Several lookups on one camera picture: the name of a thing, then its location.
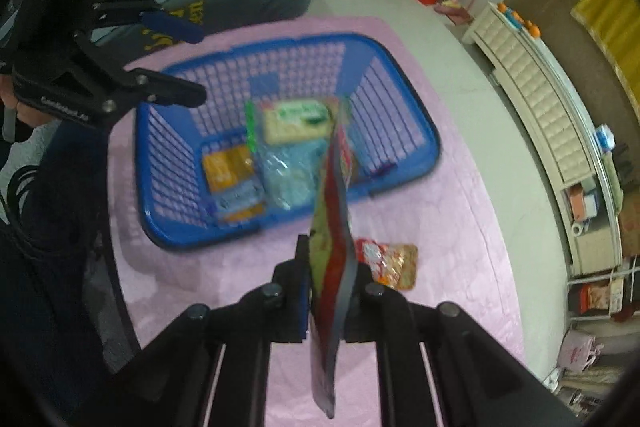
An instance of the white floor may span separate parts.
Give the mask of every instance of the white floor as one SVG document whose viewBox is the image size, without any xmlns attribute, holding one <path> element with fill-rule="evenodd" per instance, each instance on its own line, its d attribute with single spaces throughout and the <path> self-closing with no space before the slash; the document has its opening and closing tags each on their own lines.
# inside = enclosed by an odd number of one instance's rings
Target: white floor
<svg viewBox="0 0 640 427">
<path fill-rule="evenodd" d="M 380 17 L 423 66 L 494 204 L 518 291 L 527 364 L 538 378 L 546 377 L 565 331 L 564 249 L 548 182 L 508 100 L 444 19 L 415 0 L 314 0 L 310 12 Z"/>
</svg>

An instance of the blue plastic basket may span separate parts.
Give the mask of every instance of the blue plastic basket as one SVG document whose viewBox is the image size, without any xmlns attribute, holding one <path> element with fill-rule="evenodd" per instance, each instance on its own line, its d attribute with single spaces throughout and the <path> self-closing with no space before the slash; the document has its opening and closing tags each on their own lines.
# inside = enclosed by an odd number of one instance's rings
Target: blue plastic basket
<svg viewBox="0 0 640 427">
<path fill-rule="evenodd" d="M 356 34 L 326 34 L 248 44 L 199 57 L 165 73 L 204 85 L 201 107 L 143 104 L 138 110 L 136 169 L 142 225 L 163 248 L 188 249 L 296 219 L 312 207 L 269 208 L 245 222 L 212 225 L 202 156 L 245 141 L 244 103 L 336 94 L 351 100 L 364 176 L 349 190 L 357 200 L 416 178 L 440 156 L 436 128 L 409 80 L 378 42 Z"/>
</svg>

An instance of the human hand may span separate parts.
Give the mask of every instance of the human hand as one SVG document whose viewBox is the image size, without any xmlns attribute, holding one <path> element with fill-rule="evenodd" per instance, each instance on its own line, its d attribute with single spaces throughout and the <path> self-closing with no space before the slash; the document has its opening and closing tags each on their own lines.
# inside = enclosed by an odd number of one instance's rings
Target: human hand
<svg viewBox="0 0 640 427">
<path fill-rule="evenodd" d="M 0 98 L 2 98 L 4 107 L 15 109 L 18 114 L 18 120 L 24 122 L 29 127 L 39 127 L 54 119 L 51 115 L 29 107 L 15 98 L 14 83 L 10 74 L 0 74 Z"/>
</svg>

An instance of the yellow curtain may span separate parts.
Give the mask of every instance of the yellow curtain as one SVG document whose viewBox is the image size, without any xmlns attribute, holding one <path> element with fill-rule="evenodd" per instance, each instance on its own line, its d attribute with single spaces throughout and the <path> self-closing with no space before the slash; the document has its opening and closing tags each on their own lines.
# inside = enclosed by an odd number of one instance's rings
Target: yellow curtain
<svg viewBox="0 0 640 427">
<path fill-rule="evenodd" d="M 581 0 L 572 10 L 615 69 L 640 121 L 640 4 Z"/>
</svg>

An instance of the pink table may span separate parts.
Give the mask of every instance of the pink table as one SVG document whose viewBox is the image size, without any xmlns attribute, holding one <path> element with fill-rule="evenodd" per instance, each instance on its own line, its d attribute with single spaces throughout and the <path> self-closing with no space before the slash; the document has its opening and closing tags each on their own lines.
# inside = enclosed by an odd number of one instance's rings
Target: pink table
<svg viewBox="0 0 640 427">
<path fill-rule="evenodd" d="M 524 360 L 522 326 L 509 257 L 489 196 L 449 111 L 402 42 L 375 18 L 302 18 L 213 35 L 141 58 L 130 67 L 161 70 L 171 64 L 275 38 L 356 32 L 385 46 L 411 80 L 442 138 L 436 169 L 420 182 L 350 208 L 355 236 L 415 243 L 418 280 L 409 300 L 459 303 L 510 352 Z M 187 306 L 219 307 L 267 282 L 275 264 L 293 256 L 296 237 L 309 230 L 301 219 L 246 239 L 177 255 L 146 237 L 138 219 L 130 114 L 110 141 L 111 235 L 124 299 L 142 346 Z M 274 346 L 266 424 L 278 427 L 379 425 L 375 352 L 371 345 L 344 345 L 338 356 L 336 417 L 329 421 L 310 393 L 308 344 Z"/>
</svg>

